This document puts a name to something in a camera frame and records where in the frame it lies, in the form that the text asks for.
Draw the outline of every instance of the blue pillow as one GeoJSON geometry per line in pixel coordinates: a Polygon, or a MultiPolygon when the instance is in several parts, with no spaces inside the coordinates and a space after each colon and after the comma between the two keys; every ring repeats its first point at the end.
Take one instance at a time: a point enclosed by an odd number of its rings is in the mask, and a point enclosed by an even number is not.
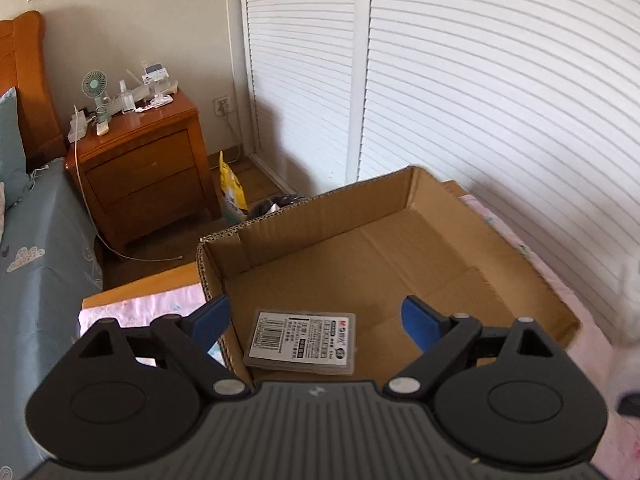
{"type": "Polygon", "coordinates": [[[31,179],[26,173],[22,138],[18,129],[18,99],[15,88],[0,97],[0,182],[9,208],[29,191],[31,179]]]}

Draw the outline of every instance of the cardboard box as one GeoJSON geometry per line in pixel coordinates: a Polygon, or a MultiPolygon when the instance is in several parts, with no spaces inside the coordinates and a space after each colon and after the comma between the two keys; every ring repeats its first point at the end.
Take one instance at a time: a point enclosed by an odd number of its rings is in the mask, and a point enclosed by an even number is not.
{"type": "Polygon", "coordinates": [[[242,357],[258,310],[353,312],[349,379],[382,385],[420,355],[400,321],[409,294],[445,315],[468,312],[486,325],[531,316],[566,345],[577,318],[452,192],[408,167],[203,238],[198,269],[205,294],[224,290],[231,299],[233,326],[221,341],[228,366],[254,383],[345,380],[248,370],[242,357]]]}

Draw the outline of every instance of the wooden nightstand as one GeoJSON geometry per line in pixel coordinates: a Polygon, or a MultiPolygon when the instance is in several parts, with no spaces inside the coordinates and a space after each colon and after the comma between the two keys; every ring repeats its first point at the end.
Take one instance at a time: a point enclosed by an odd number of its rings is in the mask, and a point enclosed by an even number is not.
{"type": "MultiPolygon", "coordinates": [[[[78,165],[94,221],[119,252],[203,208],[220,216],[198,109],[182,92],[161,108],[117,114],[104,136],[92,126],[78,142],[78,165]]],[[[73,145],[66,169],[77,186],[73,145]]]]}

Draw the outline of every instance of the yellow bag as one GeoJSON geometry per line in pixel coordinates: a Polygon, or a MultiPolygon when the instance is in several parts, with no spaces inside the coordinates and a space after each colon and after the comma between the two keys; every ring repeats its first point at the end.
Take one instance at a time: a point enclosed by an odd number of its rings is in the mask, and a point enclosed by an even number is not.
{"type": "Polygon", "coordinates": [[[244,190],[242,190],[236,174],[225,162],[222,152],[220,152],[220,187],[222,189],[222,195],[225,198],[226,206],[226,211],[223,211],[223,216],[234,224],[244,222],[246,216],[249,214],[246,200],[244,199],[244,190]]]}

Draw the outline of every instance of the plastic case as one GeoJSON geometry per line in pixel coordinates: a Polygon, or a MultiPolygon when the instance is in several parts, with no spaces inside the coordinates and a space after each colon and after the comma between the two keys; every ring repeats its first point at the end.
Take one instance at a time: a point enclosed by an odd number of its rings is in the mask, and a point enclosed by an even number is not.
{"type": "Polygon", "coordinates": [[[269,370],[351,375],[355,314],[258,311],[244,364],[269,370]]]}

